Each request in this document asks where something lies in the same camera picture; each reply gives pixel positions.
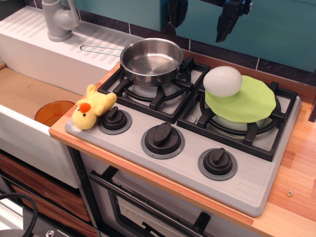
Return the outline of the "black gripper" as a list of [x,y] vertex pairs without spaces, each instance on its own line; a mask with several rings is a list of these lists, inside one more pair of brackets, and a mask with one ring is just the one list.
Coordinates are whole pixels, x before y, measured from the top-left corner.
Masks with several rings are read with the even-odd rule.
[[[217,25],[216,42],[223,42],[232,32],[237,20],[242,15],[248,15],[252,9],[252,0],[202,0],[204,2],[222,5],[222,14]],[[169,22],[174,28],[185,20],[188,10],[188,0],[168,0]]]

